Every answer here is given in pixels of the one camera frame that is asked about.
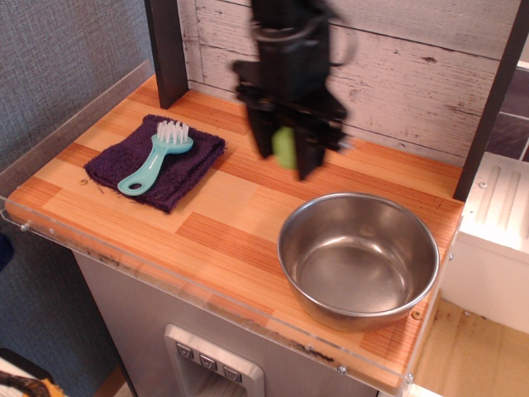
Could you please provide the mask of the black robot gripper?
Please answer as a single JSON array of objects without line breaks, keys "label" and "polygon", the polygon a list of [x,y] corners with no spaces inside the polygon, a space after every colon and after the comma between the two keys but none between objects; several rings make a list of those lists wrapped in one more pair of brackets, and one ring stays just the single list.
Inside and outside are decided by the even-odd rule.
[{"label": "black robot gripper", "polygon": [[298,178],[321,166],[326,150],[346,147],[342,123],[347,111],[326,81],[331,62],[328,28],[252,28],[257,61],[237,60],[237,97],[246,105],[257,151],[276,155],[273,137],[280,127],[294,130]]}]

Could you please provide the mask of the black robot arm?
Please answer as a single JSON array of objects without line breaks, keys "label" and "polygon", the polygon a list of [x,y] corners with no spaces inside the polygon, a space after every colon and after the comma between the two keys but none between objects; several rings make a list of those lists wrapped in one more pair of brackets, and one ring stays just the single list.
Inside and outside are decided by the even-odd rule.
[{"label": "black robot arm", "polygon": [[346,108],[326,86],[331,22],[343,19],[325,1],[253,1],[251,10],[259,58],[233,63],[237,97],[260,155],[305,179],[346,143]]}]

